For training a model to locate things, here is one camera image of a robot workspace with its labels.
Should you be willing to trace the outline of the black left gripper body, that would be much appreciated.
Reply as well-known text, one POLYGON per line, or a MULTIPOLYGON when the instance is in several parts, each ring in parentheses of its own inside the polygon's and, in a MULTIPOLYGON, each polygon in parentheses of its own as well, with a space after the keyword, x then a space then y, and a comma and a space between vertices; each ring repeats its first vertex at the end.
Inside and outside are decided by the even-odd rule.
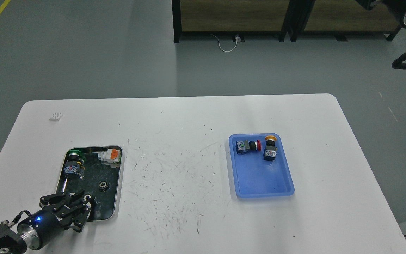
POLYGON ((40 250, 66 230, 73 230, 74 206, 45 206, 17 225, 17 234, 27 248, 40 250))

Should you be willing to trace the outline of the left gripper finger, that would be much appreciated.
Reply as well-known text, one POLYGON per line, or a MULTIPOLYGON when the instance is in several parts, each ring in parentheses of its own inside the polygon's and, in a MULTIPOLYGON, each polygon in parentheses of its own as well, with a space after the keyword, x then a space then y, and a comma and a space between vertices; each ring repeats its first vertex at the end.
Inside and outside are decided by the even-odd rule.
POLYGON ((81 233, 88 218, 90 217, 92 210, 95 207, 95 197, 91 197, 89 200, 84 201, 83 198, 77 201, 74 206, 75 210, 73 212, 73 230, 77 233, 81 233))
POLYGON ((45 206, 59 205, 59 207, 64 205, 74 204, 76 201, 81 200, 84 196, 84 190, 76 190, 74 192, 60 192, 55 194, 50 194, 42 196, 40 198, 40 208, 45 206))

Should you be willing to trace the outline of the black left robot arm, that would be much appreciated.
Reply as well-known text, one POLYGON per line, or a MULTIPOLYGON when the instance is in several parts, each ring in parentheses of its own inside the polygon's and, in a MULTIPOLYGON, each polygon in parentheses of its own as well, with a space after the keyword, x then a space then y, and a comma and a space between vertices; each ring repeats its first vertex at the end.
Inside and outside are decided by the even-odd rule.
POLYGON ((81 233, 95 205, 95 197, 84 190, 40 197, 37 212, 22 210, 0 223, 0 254, 40 250, 69 229, 81 233))

